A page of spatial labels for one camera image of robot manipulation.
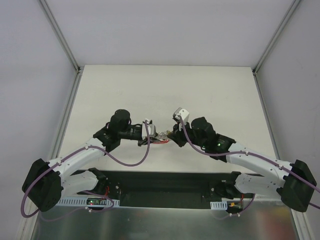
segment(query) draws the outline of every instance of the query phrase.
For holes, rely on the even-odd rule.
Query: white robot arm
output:
[[[48,162],[42,159],[36,160],[31,166],[22,190],[42,212],[55,206],[61,197],[86,190],[101,192],[106,189],[107,181],[96,168],[72,174],[87,163],[114,150],[120,145],[121,139],[136,140],[138,146],[141,146],[147,144],[147,135],[151,143],[159,141],[152,120],[146,119],[142,124],[132,125],[130,113],[124,109],[117,110],[110,122],[75,151]],[[29,189],[31,184],[49,169],[51,170]]]
[[[236,142],[234,139],[216,133],[204,117],[194,119],[189,124],[189,112],[178,108],[173,114],[176,125],[168,138],[183,147],[187,142],[198,152],[216,160],[245,167],[258,175],[234,172],[236,180],[217,189],[222,197],[232,198],[233,190],[241,193],[254,193],[281,199],[288,207],[305,212],[314,189],[293,176],[287,169],[316,186],[307,164],[296,160],[295,163],[263,156]]]
[[[279,159],[267,159],[234,139],[216,133],[204,117],[196,118],[189,124],[189,115],[186,109],[178,108],[173,114],[176,124],[173,126],[173,131],[166,137],[177,143],[179,147],[183,147],[188,142],[196,151],[204,155],[257,173],[252,175],[232,172],[234,176],[232,182],[221,182],[214,187],[214,192],[218,196],[233,199],[239,193],[267,195],[281,199],[284,204],[296,211],[307,210],[314,189],[298,180],[290,172],[284,171],[288,169],[316,186],[317,183],[304,162],[296,160],[295,163],[291,163]],[[87,190],[101,193],[108,187],[107,178],[102,172],[96,168],[90,168],[80,174],[74,173],[90,161],[109,154],[120,145],[121,139],[135,140],[138,146],[142,146],[147,142],[150,144],[160,141],[157,137],[156,127],[151,120],[146,119],[142,124],[132,125],[130,113],[123,109],[117,110],[110,122],[74,152],[49,162],[44,162],[42,159],[35,161],[22,190],[42,212],[54,207],[64,196]],[[142,161],[131,166],[142,163],[148,151],[149,145]]]

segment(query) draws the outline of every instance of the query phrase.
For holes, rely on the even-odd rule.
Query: grey metal surface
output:
[[[73,207],[56,206],[46,219]],[[102,213],[79,210],[55,222],[37,219],[32,240],[294,240],[291,211],[281,203],[255,201],[241,217],[198,209],[115,208]]]
[[[289,9],[286,11],[283,19],[281,20],[279,26],[277,27],[277,29],[275,30],[273,36],[271,37],[268,45],[266,46],[261,58],[259,59],[258,63],[256,64],[256,66],[255,66],[255,68],[253,70],[254,73],[257,73],[259,71],[259,69],[261,68],[262,64],[264,63],[264,61],[266,60],[266,58],[269,55],[270,51],[273,49],[275,43],[277,42],[280,34],[285,29],[286,25],[290,21],[291,17],[295,13],[295,11],[297,10],[297,8],[298,8],[298,6],[299,6],[299,4],[301,2],[302,2],[302,0],[293,0],[292,4],[290,5]]]

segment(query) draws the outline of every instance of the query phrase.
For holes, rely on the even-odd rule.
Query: white table surface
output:
[[[217,133],[250,149],[275,157],[265,116],[249,67],[86,65],[76,94],[60,153],[68,153],[100,130],[117,109],[126,109],[133,124],[152,119],[157,132],[172,130],[173,112],[182,107],[189,121],[204,116]],[[122,140],[111,152],[136,163],[146,146]],[[246,168],[214,160],[188,144],[153,144],[145,162],[125,167],[104,156],[82,169],[113,171],[228,173]]]

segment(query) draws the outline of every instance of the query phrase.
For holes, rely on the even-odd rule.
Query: purple wire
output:
[[[240,215],[243,214],[252,205],[252,203],[255,200],[255,197],[256,197],[256,195],[253,194],[253,197],[251,198],[251,201],[249,202],[249,204],[247,206],[245,206],[244,209],[241,212],[239,212]],[[229,214],[229,215],[226,215],[226,216],[223,216],[223,217],[214,216],[214,218],[217,219],[217,220],[224,220],[224,219],[227,219],[229,217],[237,217],[237,216],[238,216],[238,214],[234,213],[234,214],[231,214],[231,215]]]
[[[106,155],[108,155],[111,159],[113,159],[114,161],[116,161],[117,163],[123,165],[123,166],[126,166],[126,167],[136,167],[140,164],[142,164],[148,154],[149,154],[149,150],[150,150],[150,134],[149,134],[149,130],[148,130],[148,124],[147,122],[145,121],[144,122],[144,126],[145,126],[145,130],[146,130],[146,138],[147,138],[147,149],[146,149],[146,152],[144,154],[144,157],[142,158],[141,161],[137,162],[137,163],[134,163],[134,164],[128,164],[128,163],[124,163],[118,159],[116,159],[114,156],[112,156],[110,153],[108,153],[106,150],[104,150],[103,148],[101,147],[98,147],[98,146],[88,146],[87,148],[88,149],[98,149],[102,152],[104,152]],[[70,153],[68,156],[64,157],[62,160],[61,160],[61,163],[64,163],[66,160],[68,160],[69,158],[73,157],[74,155],[80,153],[81,151],[83,150],[86,150],[85,147],[82,147],[72,153]],[[21,207],[20,207],[20,211],[21,211],[21,215],[24,217],[24,218],[31,218],[33,217],[34,215],[36,215],[38,212],[39,212],[39,209],[35,210],[33,213],[27,215],[25,213],[25,205],[26,205],[26,200],[27,200],[27,197],[31,191],[31,189],[37,184],[37,182],[39,182],[39,180],[41,178],[43,178],[46,174],[48,174],[51,170],[53,170],[54,168],[56,168],[57,166],[59,166],[59,163],[57,162],[56,164],[54,164],[52,167],[50,167],[49,169],[47,169],[46,171],[44,171],[43,173],[41,173],[31,184],[30,186],[28,187],[28,189],[25,191],[25,194],[23,195],[23,198],[22,198],[22,202],[21,202]]]
[[[107,211],[107,210],[109,210],[109,209],[111,209],[111,208],[113,208],[113,207],[115,206],[115,202],[114,202],[111,198],[109,198],[109,197],[107,197],[107,196],[105,196],[105,195],[99,195],[99,194],[96,194],[96,193],[93,193],[93,192],[90,192],[90,191],[83,191],[83,193],[86,193],[86,194],[89,194],[89,195],[94,195],[94,196],[97,196],[97,197],[100,197],[100,198],[109,200],[109,201],[112,203],[111,206],[105,207],[105,208],[102,209],[102,210],[94,210],[94,209],[91,209],[91,212],[93,212],[93,213],[102,213],[102,212],[105,212],[105,211]],[[43,217],[43,215],[41,214],[41,212],[39,213],[39,215],[40,215],[41,220],[50,223],[50,222],[55,222],[55,221],[61,220],[61,219],[65,218],[65,217],[73,214],[74,212],[76,212],[76,211],[78,211],[78,210],[81,210],[81,209],[84,210],[85,208],[84,208],[83,206],[77,207],[76,209],[73,209],[72,211],[66,213],[65,215],[60,216],[60,217],[57,217],[57,218],[54,218],[54,219],[45,219],[45,218]]]
[[[319,210],[320,210],[320,206],[315,205],[315,204],[312,203],[312,202],[310,202],[309,205],[312,206],[312,207],[314,207],[314,208],[316,208],[316,209],[319,209]]]
[[[225,153],[207,153],[207,152],[203,152],[201,150],[199,150],[198,148],[196,148],[193,143],[191,142],[189,136],[188,136],[188,133],[187,133],[187,129],[185,127],[185,123],[182,119],[181,116],[179,116],[180,118],[180,123],[181,123],[181,126],[182,126],[182,129],[183,129],[183,132],[184,132],[184,135],[185,135],[185,138],[187,140],[187,142],[190,144],[190,146],[196,150],[198,153],[201,153],[203,155],[206,155],[206,156],[211,156],[211,157],[220,157],[220,156],[227,156],[227,155],[233,155],[233,154],[246,154],[246,152],[244,151],[231,151],[231,152],[225,152]],[[315,185],[311,184],[310,182],[308,182],[307,180],[303,179],[302,177],[300,177],[299,175],[297,175],[296,173],[294,173],[293,171],[289,170],[288,168],[284,167],[284,166],[280,166],[278,163],[264,157],[264,156],[261,156],[259,154],[256,154],[256,153],[253,153],[253,152],[248,152],[247,153],[248,155],[251,155],[251,156],[254,156],[254,157],[257,157],[259,159],[262,159],[262,160],[265,160],[267,161],[268,163],[276,166],[277,168],[280,168],[281,170],[284,170],[286,171],[287,173],[291,174],[292,176],[294,176],[295,178],[297,178],[298,180],[300,180],[301,182],[303,182],[304,184],[308,185],[310,188],[316,190],[318,193],[320,193],[320,188],[316,187]],[[319,208],[320,209],[320,206],[317,206],[313,203],[309,203],[309,205],[315,207],[315,208]]]

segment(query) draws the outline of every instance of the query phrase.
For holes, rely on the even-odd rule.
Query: purple cable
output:
[[[249,204],[247,206],[245,206],[245,208],[241,212],[239,212],[240,215],[243,214],[252,205],[252,203],[255,200],[255,197],[256,197],[256,195],[253,194],[253,197],[251,198],[251,201],[249,202]],[[214,216],[214,218],[217,219],[217,220],[224,220],[224,219],[227,219],[229,217],[238,217],[238,214],[234,213],[234,214],[231,214],[231,215],[229,214],[229,215],[226,215],[226,216],[223,216],[223,217]]]
[[[113,208],[113,207],[115,206],[115,202],[114,202],[111,198],[109,198],[109,197],[107,197],[107,196],[105,196],[105,195],[99,195],[99,194],[96,194],[96,193],[93,193],[93,192],[90,192],[90,191],[83,191],[83,193],[86,193],[86,194],[88,194],[88,195],[94,195],[94,196],[97,196],[97,197],[100,197],[100,198],[109,200],[109,201],[112,203],[111,206],[105,207],[105,208],[102,209],[102,210],[94,210],[94,209],[91,209],[91,212],[93,212],[93,213],[102,213],[102,212],[105,212],[105,211],[107,211],[107,210],[109,210],[109,209],[111,209],[111,208]],[[76,209],[73,209],[72,211],[66,213],[65,215],[60,216],[60,217],[57,217],[57,218],[54,218],[54,219],[45,219],[45,218],[43,217],[43,215],[41,214],[41,212],[39,213],[39,215],[40,215],[41,220],[50,223],[50,222],[55,222],[55,221],[61,220],[61,219],[65,218],[65,217],[73,214],[74,212],[76,212],[76,211],[78,211],[78,210],[81,210],[81,209],[84,210],[85,208],[84,208],[83,206],[77,207]]]
[[[144,126],[145,126],[145,130],[146,130],[146,138],[147,138],[147,149],[146,149],[146,152],[145,152],[145,155],[144,157],[142,158],[141,161],[139,161],[138,163],[134,163],[134,164],[128,164],[128,163],[124,163],[122,161],[119,161],[118,159],[116,159],[114,156],[112,156],[110,153],[108,153],[106,150],[104,150],[103,148],[101,147],[98,147],[98,146],[88,146],[87,148],[88,149],[98,149],[102,152],[104,152],[106,155],[108,155],[111,159],[113,159],[114,161],[116,161],[117,163],[123,165],[123,166],[126,166],[126,167],[136,167],[140,164],[142,164],[148,154],[149,154],[149,150],[150,150],[150,134],[149,134],[149,130],[148,130],[148,124],[147,122],[144,123]],[[80,153],[81,151],[83,150],[86,150],[85,147],[82,147],[72,153],[70,153],[68,156],[64,157],[62,160],[61,160],[61,163],[64,163],[66,160],[68,160],[69,158],[71,158],[72,156]],[[24,217],[24,218],[31,218],[33,217],[34,215],[36,215],[38,212],[39,212],[39,209],[35,210],[33,213],[27,215],[25,213],[25,205],[26,205],[26,200],[27,200],[27,197],[31,191],[31,189],[37,184],[37,182],[39,182],[39,180],[41,178],[43,178],[46,174],[48,174],[51,170],[53,170],[54,168],[56,168],[57,166],[59,166],[59,163],[57,162],[56,164],[54,164],[52,167],[50,167],[49,169],[47,169],[46,171],[44,171],[43,173],[41,173],[31,184],[30,186],[28,187],[28,189],[25,191],[25,194],[22,198],[22,202],[21,202],[21,207],[20,207],[20,211],[21,211],[21,215]]]
[[[319,209],[319,210],[320,210],[320,206],[315,205],[315,204],[312,203],[312,202],[310,202],[309,205],[312,206],[312,207],[314,207],[314,208],[316,208],[316,209]]]
[[[231,152],[225,152],[225,153],[207,153],[207,152],[203,152],[203,151],[199,150],[199,149],[196,148],[196,147],[193,145],[193,143],[191,142],[191,140],[190,140],[190,138],[189,138],[189,136],[188,136],[187,130],[186,130],[185,123],[184,123],[182,117],[179,116],[179,118],[180,118],[180,123],[181,123],[181,125],[182,125],[182,129],[183,129],[183,132],[184,132],[184,135],[185,135],[185,138],[186,138],[187,142],[188,142],[188,143],[190,144],[190,146],[191,146],[194,150],[196,150],[198,153],[201,153],[201,154],[206,155],[206,156],[211,156],[211,157],[220,157],[220,156],[227,156],[227,155],[233,155],[233,154],[246,154],[244,151],[231,151]],[[261,156],[261,155],[259,155],[259,154],[256,154],[256,153],[253,153],[253,152],[248,152],[247,154],[248,154],[248,155],[251,155],[251,156],[254,156],[254,157],[257,157],[257,158],[259,158],[259,159],[265,160],[265,161],[267,161],[268,163],[276,166],[277,168],[286,171],[287,173],[291,174],[292,176],[294,176],[295,178],[297,178],[298,180],[300,180],[300,181],[303,182],[304,184],[308,185],[310,188],[312,188],[312,189],[316,190],[318,193],[320,193],[320,188],[312,185],[310,182],[306,181],[305,179],[303,179],[302,177],[300,177],[299,175],[297,175],[297,174],[294,173],[293,171],[289,170],[288,168],[286,168],[286,167],[284,167],[284,166],[281,166],[281,167],[280,167],[280,165],[279,165],[278,163],[276,163],[276,162],[274,162],[274,161],[272,161],[272,160],[270,160],[270,159],[268,159],[268,158],[266,158],[266,157],[264,157],[264,156]],[[313,204],[313,203],[311,203],[311,202],[310,202],[309,205],[311,205],[311,206],[313,206],[313,207],[315,207],[315,208],[319,208],[319,209],[320,209],[320,206],[317,206],[317,205],[315,205],[315,204]]]
[[[74,151],[73,153],[69,154],[68,156],[66,156],[64,159],[61,160],[61,163],[63,163],[64,161],[68,160],[69,158],[71,158],[72,156],[80,153],[81,151],[85,150],[86,148],[83,147],[83,148],[80,148],[76,151]],[[37,182],[39,182],[39,180],[41,178],[43,178],[47,173],[49,173],[52,169],[56,168],[57,166],[59,166],[59,163],[56,163],[54,164],[52,167],[50,167],[49,169],[47,169],[46,171],[44,171],[43,173],[41,173],[31,184],[30,186],[28,187],[28,189],[25,191],[25,194],[22,198],[22,202],[21,202],[21,208],[20,208],[20,211],[21,211],[21,215],[24,217],[24,218],[31,218],[33,217],[34,215],[37,214],[37,212],[39,212],[39,209],[35,210],[33,213],[31,213],[30,215],[27,215],[25,213],[25,204],[26,204],[26,200],[27,200],[27,196],[28,194],[30,193],[31,189],[36,185]]]

